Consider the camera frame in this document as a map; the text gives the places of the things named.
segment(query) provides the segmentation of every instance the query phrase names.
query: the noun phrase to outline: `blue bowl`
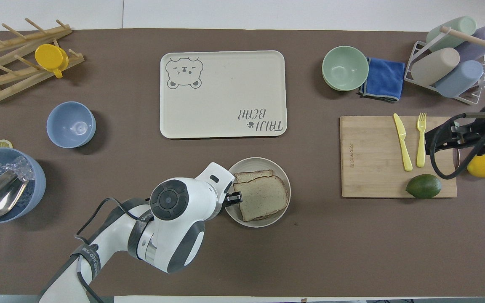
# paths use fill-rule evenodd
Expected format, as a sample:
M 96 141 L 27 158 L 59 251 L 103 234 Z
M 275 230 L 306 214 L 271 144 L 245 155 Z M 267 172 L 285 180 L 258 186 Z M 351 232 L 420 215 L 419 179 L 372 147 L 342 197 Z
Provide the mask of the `blue bowl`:
M 75 148 L 89 142 L 96 130 L 93 113 L 75 101 L 61 103 L 52 110 L 46 131 L 52 142 L 62 148 Z
M 5 163 L 10 163 L 14 161 L 19 156 L 25 157 L 31 164 L 33 168 L 33 174 L 35 175 L 35 182 L 33 188 L 33 194 L 31 195 L 29 201 L 25 201 L 25 203 L 16 204 L 8 213 L 3 215 L 0 218 L 0 223 L 8 222 L 14 219 L 29 213 L 37 204 L 39 204 L 40 200 L 44 196 L 44 190 L 46 190 L 46 176 L 44 175 L 44 171 L 40 167 L 39 163 L 35 161 L 32 157 L 22 153 L 19 150 L 15 150 L 12 148 L 0 148 L 0 163 L 5 165 Z

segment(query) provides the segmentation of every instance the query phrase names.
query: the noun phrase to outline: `bowl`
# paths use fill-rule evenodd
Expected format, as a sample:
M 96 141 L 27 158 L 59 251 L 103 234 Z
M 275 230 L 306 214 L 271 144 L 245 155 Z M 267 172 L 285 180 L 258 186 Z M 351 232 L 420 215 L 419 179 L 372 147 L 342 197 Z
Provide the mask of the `bowl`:
M 338 46 L 330 50 L 321 66 L 325 82 L 335 90 L 347 92 L 362 85 L 368 77 L 368 60 L 352 46 Z
M 75 101 L 61 103 L 52 110 L 46 131 L 52 142 L 62 148 L 75 148 L 89 142 L 96 130 L 93 113 Z
M 33 186 L 33 193 L 28 201 L 24 203 L 17 203 L 8 213 L 0 218 L 0 223 L 8 222 L 29 213 L 40 202 L 46 189 L 46 176 L 40 167 L 39 163 L 32 157 L 22 153 L 13 148 L 0 147 L 0 163 L 10 163 L 19 156 L 25 157 L 31 164 L 33 174 L 35 175 L 35 182 L 29 182 Z
M 287 208 L 289 207 L 289 201 L 291 200 L 291 184 L 289 184 L 289 179 L 287 178 L 285 171 L 283 171 L 283 169 L 279 165 L 277 165 L 277 163 L 274 163 L 269 159 L 265 159 L 261 157 L 251 157 L 235 163 L 229 169 L 229 172 L 231 174 L 235 174 L 235 173 L 243 173 L 245 171 L 268 170 L 268 169 L 271 169 L 273 171 L 273 175 L 279 177 L 283 181 L 283 184 L 285 185 L 285 189 L 287 190 L 287 205 L 285 206 L 284 209 L 282 209 L 277 213 L 274 213 L 268 218 L 256 220 L 256 221 L 249 221 L 249 222 L 244 222 L 242 220 L 243 216 L 239 209 L 239 205 L 231 205 L 229 207 L 226 207 L 226 212 L 229 214 L 231 218 L 235 220 L 235 222 L 251 228 L 266 227 L 278 221 L 283 216 Z M 229 188 L 229 192 L 234 192 L 234 191 L 235 190 L 233 189 L 233 186 L 231 186 L 231 188 Z

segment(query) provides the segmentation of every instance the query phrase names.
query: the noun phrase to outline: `cutting board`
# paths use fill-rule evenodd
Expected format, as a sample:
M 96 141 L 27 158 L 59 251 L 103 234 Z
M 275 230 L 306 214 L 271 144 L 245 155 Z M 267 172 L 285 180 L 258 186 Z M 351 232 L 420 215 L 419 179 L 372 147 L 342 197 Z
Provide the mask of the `cutting board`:
M 421 174 L 435 174 L 429 156 L 424 167 L 416 166 L 419 131 L 418 117 L 401 117 L 407 136 L 405 143 L 413 164 L 406 172 L 392 115 L 389 117 L 340 117 L 342 159 L 342 196 L 349 198 L 413 198 L 405 188 L 409 180 Z M 445 122 L 448 117 L 427 117 L 426 131 Z M 439 170 L 454 171 L 452 149 L 435 153 Z M 442 189 L 435 198 L 457 197 L 456 179 L 441 179 Z

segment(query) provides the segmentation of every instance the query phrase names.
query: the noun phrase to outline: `tray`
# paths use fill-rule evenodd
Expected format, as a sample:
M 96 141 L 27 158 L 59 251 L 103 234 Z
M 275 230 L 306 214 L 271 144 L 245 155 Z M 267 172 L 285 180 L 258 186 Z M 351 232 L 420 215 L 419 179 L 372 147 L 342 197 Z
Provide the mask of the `tray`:
M 286 129 L 281 53 L 192 52 L 162 57 L 160 132 L 165 137 L 279 136 Z

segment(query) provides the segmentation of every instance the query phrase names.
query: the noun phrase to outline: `lemon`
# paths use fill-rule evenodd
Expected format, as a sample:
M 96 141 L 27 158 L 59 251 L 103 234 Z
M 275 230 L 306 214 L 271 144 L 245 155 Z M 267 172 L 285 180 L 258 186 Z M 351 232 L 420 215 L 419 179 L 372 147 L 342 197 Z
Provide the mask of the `lemon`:
M 485 155 L 475 156 L 467 165 L 467 171 L 475 177 L 485 178 Z
M 441 192 L 441 181 L 434 175 L 418 175 L 409 181 L 405 190 L 415 198 L 430 199 Z
M 0 140 L 0 147 L 12 148 L 12 143 L 9 140 L 1 139 Z

